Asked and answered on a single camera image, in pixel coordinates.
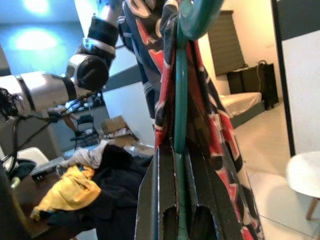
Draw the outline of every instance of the ceiling light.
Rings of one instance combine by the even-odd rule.
[[[25,7],[33,13],[45,14],[48,12],[48,0],[24,0]]]
[[[57,41],[44,29],[28,29],[17,36],[15,44],[17,49],[39,50],[53,48]]]

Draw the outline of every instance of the window blind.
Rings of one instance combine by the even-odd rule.
[[[232,13],[233,11],[221,11],[208,31],[217,76],[243,68],[245,65]]]

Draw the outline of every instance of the bed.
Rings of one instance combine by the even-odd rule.
[[[220,95],[220,100],[234,128],[244,124],[265,110],[260,92]]]

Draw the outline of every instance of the patterned fabric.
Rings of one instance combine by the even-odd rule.
[[[140,63],[150,116],[155,117],[155,146],[173,137],[178,8],[176,0],[126,0],[119,21],[124,43]],[[212,170],[224,183],[242,238],[263,240],[234,129],[205,70],[197,41],[189,43],[187,53],[187,137],[200,145]]]

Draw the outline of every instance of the yellow cloth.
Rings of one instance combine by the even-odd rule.
[[[84,170],[80,171],[76,165],[69,167],[39,205],[34,207],[30,217],[39,221],[40,211],[73,211],[90,205],[99,196],[101,189],[91,180],[95,171],[88,166],[83,168]]]

